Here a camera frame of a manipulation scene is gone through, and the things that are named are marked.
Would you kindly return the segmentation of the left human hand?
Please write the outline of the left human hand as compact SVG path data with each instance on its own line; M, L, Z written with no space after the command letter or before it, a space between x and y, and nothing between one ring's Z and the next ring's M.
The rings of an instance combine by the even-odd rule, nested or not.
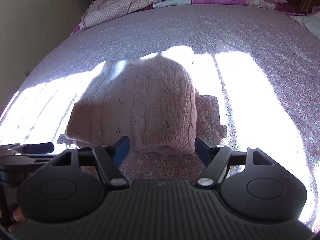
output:
M15 231L19 226L25 222L25 217L22 213L21 207L18 206L12 213L14 223L8 227L9 232Z

